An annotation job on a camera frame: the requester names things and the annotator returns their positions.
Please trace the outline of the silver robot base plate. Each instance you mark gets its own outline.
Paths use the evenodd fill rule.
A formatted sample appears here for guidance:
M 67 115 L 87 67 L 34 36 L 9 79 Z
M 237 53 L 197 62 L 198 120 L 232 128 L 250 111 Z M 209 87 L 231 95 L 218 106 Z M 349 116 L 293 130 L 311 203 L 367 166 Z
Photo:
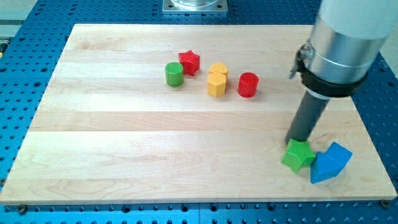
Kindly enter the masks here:
M 227 12 L 227 0 L 163 0 L 162 11 L 178 12 Z

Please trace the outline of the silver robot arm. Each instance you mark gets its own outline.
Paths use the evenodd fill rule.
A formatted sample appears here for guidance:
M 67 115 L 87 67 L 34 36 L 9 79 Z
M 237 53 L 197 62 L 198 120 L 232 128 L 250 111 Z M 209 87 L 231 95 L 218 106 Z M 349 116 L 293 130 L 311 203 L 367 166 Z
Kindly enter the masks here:
M 353 95 L 397 24 L 397 0 L 323 0 L 293 77 L 320 98 Z

